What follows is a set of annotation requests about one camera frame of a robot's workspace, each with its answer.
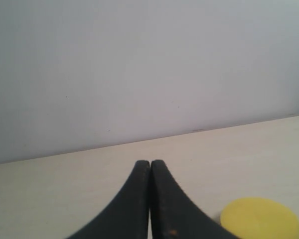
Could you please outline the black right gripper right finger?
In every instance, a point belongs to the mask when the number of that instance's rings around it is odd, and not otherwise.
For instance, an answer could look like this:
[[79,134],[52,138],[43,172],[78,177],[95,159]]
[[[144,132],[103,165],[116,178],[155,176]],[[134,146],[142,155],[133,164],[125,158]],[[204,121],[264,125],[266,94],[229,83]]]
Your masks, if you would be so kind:
[[236,238],[189,199],[162,160],[151,163],[150,220],[154,239]]

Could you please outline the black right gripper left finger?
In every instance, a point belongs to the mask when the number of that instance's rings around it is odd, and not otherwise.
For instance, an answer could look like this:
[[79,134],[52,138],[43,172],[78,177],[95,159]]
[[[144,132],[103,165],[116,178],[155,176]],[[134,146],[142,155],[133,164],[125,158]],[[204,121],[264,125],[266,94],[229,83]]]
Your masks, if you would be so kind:
[[92,221],[71,239],[146,239],[148,237],[148,186],[150,163],[136,161],[126,182]]

